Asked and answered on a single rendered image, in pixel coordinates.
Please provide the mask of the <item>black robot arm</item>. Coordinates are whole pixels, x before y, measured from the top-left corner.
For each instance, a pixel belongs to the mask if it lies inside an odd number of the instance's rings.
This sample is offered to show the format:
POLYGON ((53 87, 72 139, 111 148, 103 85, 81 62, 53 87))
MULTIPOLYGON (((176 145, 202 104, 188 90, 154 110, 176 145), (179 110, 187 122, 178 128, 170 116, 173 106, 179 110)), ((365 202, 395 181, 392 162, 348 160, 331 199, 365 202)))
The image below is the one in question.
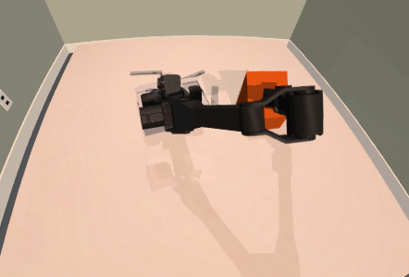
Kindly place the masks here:
MULTIPOLYGON (((161 74, 156 81, 162 96, 182 94, 179 74, 161 74)), ((145 130, 164 126, 165 132, 171 134, 187 134, 205 127, 242 132, 244 136, 266 135, 284 144, 310 142, 323 135, 323 91, 311 85, 275 88, 265 88, 260 101, 239 105, 204 105, 190 97, 162 100, 159 105, 139 107, 142 127, 145 130), (264 107, 286 116, 286 134, 265 129, 264 107)))

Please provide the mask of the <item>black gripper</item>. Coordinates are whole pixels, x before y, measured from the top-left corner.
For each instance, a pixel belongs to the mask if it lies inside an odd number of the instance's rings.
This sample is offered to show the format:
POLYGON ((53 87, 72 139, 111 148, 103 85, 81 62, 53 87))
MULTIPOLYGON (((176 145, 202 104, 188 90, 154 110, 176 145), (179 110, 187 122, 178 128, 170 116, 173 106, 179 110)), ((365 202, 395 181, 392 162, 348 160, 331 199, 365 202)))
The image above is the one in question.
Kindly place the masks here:
POLYGON ((197 85, 191 85, 188 87, 189 93, 190 94, 184 94, 183 88, 181 88, 181 95, 170 95, 169 97, 164 97, 162 96, 162 91, 158 92, 158 97, 154 98, 153 93, 147 93, 147 94, 142 94, 141 95, 141 100, 143 107, 146 106, 151 106, 151 105, 159 105, 161 104, 162 100, 168 100, 168 99, 177 99, 177 98, 185 98, 185 97, 190 97, 191 100, 200 100, 202 102, 202 89, 201 87, 197 85), (156 100, 157 99, 157 100, 156 100))

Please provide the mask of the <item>grey metal disc with small centre hole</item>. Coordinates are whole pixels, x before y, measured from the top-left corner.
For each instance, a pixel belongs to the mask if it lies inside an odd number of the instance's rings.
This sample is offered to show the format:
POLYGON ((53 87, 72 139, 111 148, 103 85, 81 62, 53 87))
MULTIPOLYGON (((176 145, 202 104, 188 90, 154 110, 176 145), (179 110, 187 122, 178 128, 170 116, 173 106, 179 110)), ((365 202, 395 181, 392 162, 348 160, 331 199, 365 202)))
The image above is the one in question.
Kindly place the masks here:
MULTIPOLYGON (((182 87, 183 88, 183 87, 182 87)), ((161 91, 160 89, 154 89, 150 93, 154 94, 154 98, 158 97, 158 92, 161 91)), ((183 88, 184 94, 189 94, 186 89, 183 88)))

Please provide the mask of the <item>grey flat bar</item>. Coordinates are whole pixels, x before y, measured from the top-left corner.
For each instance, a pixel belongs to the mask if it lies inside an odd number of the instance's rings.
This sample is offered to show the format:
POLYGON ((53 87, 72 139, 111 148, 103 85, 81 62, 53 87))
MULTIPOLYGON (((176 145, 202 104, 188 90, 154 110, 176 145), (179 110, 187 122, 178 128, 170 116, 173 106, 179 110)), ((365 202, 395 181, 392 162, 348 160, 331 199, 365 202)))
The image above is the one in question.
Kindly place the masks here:
POLYGON ((196 77, 196 76, 199 76, 199 75, 204 74, 204 73, 205 73, 205 71, 204 71, 204 70, 200 70, 200 71, 198 71, 198 72, 195 72, 194 74, 191 74, 191 75, 186 76, 186 77, 181 78, 181 79, 187 79, 187 78, 196 77))

